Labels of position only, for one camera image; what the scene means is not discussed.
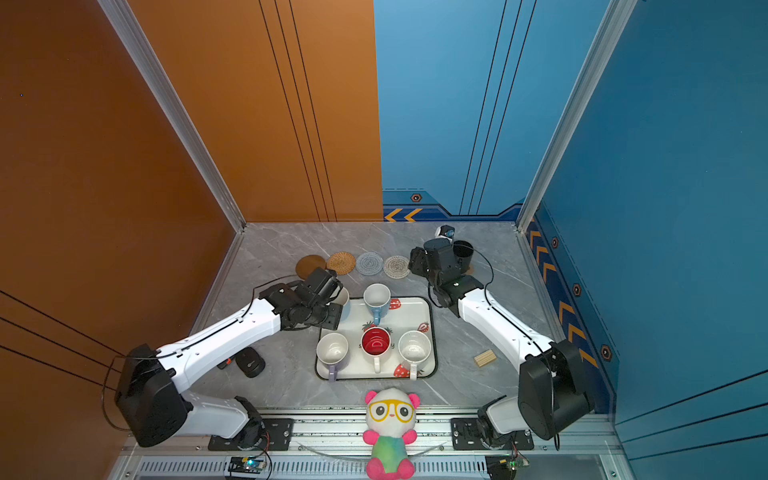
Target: red mug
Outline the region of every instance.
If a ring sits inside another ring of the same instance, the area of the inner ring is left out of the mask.
[[[381,372],[383,357],[392,348],[389,333],[378,326],[371,327],[363,333],[360,346],[366,356],[373,361],[373,371]]]

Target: mounting plate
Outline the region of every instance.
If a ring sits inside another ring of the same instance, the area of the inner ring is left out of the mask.
[[[293,419],[264,419],[264,426],[270,434],[270,451],[285,452],[288,450],[291,436],[293,435]],[[260,451],[266,448],[266,440],[260,439],[255,447],[245,452]],[[212,452],[232,452],[241,450],[237,448],[237,441],[232,439],[222,439],[220,436],[212,435],[208,442],[208,450]]]
[[[480,437],[480,430],[477,426],[477,419],[451,419],[451,431],[454,450],[512,450],[512,443],[518,450],[533,450],[533,437],[530,433],[525,434],[525,430],[512,432],[507,442],[500,449],[489,449]]]

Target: white mug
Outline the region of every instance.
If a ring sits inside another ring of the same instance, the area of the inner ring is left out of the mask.
[[[349,311],[352,309],[352,306],[349,305],[349,290],[345,287],[341,288],[339,295],[337,295],[331,303],[341,305],[341,318],[339,321],[345,320],[346,317],[349,316]]]
[[[335,382],[349,358],[349,342],[346,337],[341,333],[329,333],[317,343],[316,351],[317,358],[328,367],[328,380]]]
[[[392,299],[392,293],[387,285],[374,283],[362,293],[362,299],[365,300],[368,310],[373,315],[373,324],[378,326],[384,315],[389,312],[389,301]]]
[[[432,341],[424,333],[411,330],[402,334],[397,348],[405,360],[403,365],[411,369],[411,380],[416,380],[419,367],[424,365],[432,352]]]
[[[395,344],[392,343],[392,337],[389,332],[380,326],[372,326],[362,333],[360,338],[360,348],[362,354],[373,362],[373,371],[381,373],[382,363],[389,358]]]

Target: orange wall panel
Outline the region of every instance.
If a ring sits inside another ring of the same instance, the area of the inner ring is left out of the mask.
[[[248,221],[381,218],[372,0],[130,0]]]
[[[0,290],[123,353],[186,336],[234,232],[98,3],[0,2],[0,44]],[[0,321],[2,477],[103,478],[114,352],[1,294],[0,317],[95,360]]]

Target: green plush body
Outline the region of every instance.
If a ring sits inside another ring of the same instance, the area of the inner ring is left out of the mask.
[[[395,473],[404,458],[408,458],[406,453],[406,443],[402,438],[387,437],[381,435],[371,452],[372,458],[378,458],[384,465],[384,472]]]

